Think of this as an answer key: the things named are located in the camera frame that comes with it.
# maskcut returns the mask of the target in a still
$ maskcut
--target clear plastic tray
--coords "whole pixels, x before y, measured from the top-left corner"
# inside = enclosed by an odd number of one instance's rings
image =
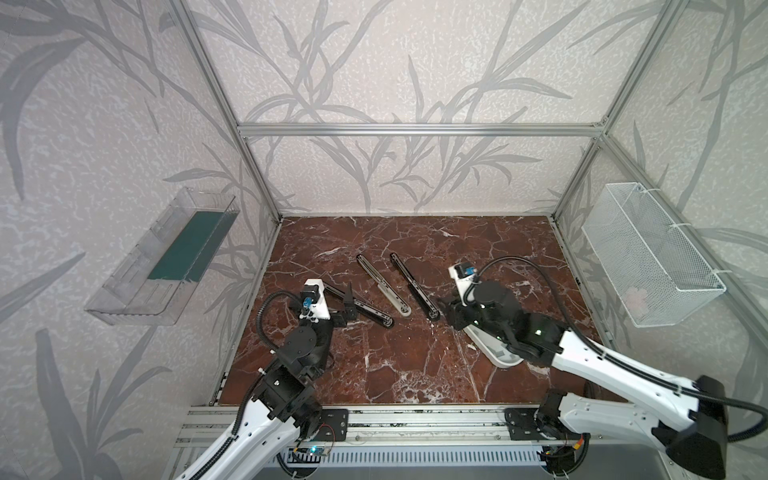
[[[191,223],[200,212],[212,214]],[[234,195],[182,188],[85,311],[110,325],[174,325],[239,212]],[[182,233],[193,241],[174,243]]]

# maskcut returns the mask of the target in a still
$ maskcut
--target leaf pattern wallpaper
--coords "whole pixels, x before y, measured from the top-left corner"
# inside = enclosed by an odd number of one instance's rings
[[[599,121],[661,7],[189,3],[240,122],[342,123]],[[587,143],[250,139],[273,197],[295,214],[546,214]]]
[[[768,2],[689,2],[611,135],[768,307]],[[581,225],[603,185],[627,181],[602,154],[564,216],[564,229],[596,308],[625,353],[661,369],[724,381],[737,398],[768,405],[768,353],[723,299],[681,324],[637,329],[584,239]],[[731,428],[754,415],[733,410]],[[768,442],[729,449],[728,478],[768,468]]]
[[[0,478],[156,478],[275,225],[162,2],[0,0]],[[241,212],[179,322],[84,305],[182,187]]]

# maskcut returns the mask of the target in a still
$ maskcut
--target metal bracket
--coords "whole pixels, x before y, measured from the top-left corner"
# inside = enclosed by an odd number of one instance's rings
[[[349,425],[349,410],[347,409],[323,409],[320,415],[320,429],[311,442],[344,442],[346,430]]]
[[[507,422],[510,440],[552,440],[541,433],[536,426],[536,410],[538,407],[511,407],[504,410],[504,420]],[[557,440],[579,440],[581,435],[565,432],[563,438]]]

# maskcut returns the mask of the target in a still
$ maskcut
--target red marble surface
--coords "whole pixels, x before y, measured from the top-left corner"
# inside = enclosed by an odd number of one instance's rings
[[[429,322],[389,262],[396,252],[430,296],[447,296],[452,281],[447,269],[460,260],[476,267],[503,255],[527,257],[542,265],[558,285],[569,313],[597,339],[588,310],[545,217],[315,217],[287,218],[272,253],[259,297],[240,341],[220,402],[240,403],[248,385],[266,367],[270,353],[253,325],[261,299],[269,292],[299,292],[307,278],[323,278],[342,286],[353,283],[355,294],[388,313],[394,307],[355,260],[366,255],[409,303],[410,317],[395,317],[387,330],[360,317],[335,329],[333,366],[316,383],[325,405],[343,403],[517,403],[540,402],[550,386],[582,393],[584,380],[556,369],[523,362],[498,369],[463,332],[441,319]],[[561,314],[538,273],[524,264],[503,263],[485,274],[518,295],[530,311],[560,318]],[[329,299],[331,306],[340,302]],[[265,315],[266,334],[277,345],[296,325],[285,301]]]

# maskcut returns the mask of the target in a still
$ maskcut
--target mesh basket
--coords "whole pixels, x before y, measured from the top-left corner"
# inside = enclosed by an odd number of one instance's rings
[[[641,184],[605,185],[581,229],[635,326],[676,325],[725,292]]]

